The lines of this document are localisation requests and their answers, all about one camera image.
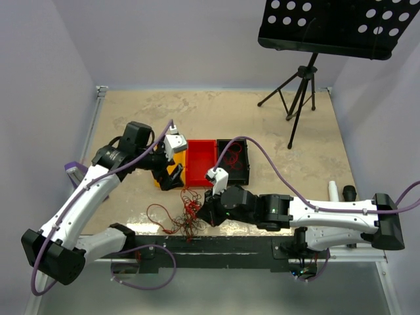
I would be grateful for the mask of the yellow plastic bin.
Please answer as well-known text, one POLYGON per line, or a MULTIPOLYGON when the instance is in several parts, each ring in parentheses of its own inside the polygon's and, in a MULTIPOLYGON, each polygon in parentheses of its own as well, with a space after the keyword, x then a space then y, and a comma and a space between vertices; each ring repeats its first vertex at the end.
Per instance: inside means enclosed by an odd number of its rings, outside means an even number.
MULTIPOLYGON (((174 157, 173 157, 173 159, 172 159, 174 162, 175 162, 175 164, 174 165, 169 165, 168 167, 167 167, 167 170, 168 170, 168 172, 169 173, 171 173, 172 172, 172 170, 177 166, 177 164, 182 164, 182 166, 184 167, 184 152, 181 152, 181 153, 177 153, 177 154, 175 154, 174 155, 174 157)), ((184 182, 184 179, 183 179, 183 174, 184 174, 184 170, 182 171, 182 174, 181 174, 181 179, 183 180, 183 182, 184 182)))

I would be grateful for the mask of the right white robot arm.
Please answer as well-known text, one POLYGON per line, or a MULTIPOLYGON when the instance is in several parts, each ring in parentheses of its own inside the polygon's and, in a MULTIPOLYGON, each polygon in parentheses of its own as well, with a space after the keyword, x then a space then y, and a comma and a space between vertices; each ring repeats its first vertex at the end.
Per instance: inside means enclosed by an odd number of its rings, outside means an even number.
POLYGON ((396 205, 386 194, 363 201, 303 201, 284 194, 255 195, 231 186, 219 194, 206 191, 197 216, 211 226, 231 220, 269 232, 294 228, 292 249, 301 258, 351 243, 386 251, 405 248, 396 205))

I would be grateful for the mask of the red plastic bin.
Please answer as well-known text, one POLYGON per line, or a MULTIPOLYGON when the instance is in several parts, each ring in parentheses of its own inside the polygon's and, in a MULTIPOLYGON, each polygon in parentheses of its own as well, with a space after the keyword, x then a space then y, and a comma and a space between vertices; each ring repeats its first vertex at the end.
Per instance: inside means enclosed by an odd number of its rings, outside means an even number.
POLYGON ((186 186, 211 187, 206 179, 207 171, 216 164, 217 142, 210 140, 187 140, 186 151, 186 186))

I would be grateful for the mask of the black plastic bin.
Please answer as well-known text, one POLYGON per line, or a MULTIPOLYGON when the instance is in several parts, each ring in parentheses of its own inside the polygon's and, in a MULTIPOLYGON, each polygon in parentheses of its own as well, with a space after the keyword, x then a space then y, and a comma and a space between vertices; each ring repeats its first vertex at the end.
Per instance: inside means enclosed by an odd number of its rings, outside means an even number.
POLYGON ((239 139, 229 146, 219 167, 228 173, 228 185, 249 184, 250 164, 246 139, 239 139))

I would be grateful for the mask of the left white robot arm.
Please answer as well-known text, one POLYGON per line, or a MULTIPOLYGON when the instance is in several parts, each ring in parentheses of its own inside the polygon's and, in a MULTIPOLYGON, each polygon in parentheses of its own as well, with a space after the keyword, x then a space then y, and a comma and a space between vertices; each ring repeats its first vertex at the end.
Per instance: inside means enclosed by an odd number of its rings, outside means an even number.
POLYGON ((183 185, 183 166, 174 156, 187 149, 185 137, 169 122, 156 136, 151 126, 132 121, 121 136, 100 148, 79 186, 61 209, 39 230, 28 229, 21 242, 33 268, 31 285, 42 272, 62 285, 72 283, 89 263, 117 253, 130 257, 135 232, 119 224, 81 239, 80 235, 102 202, 137 169, 150 171, 163 191, 183 185))

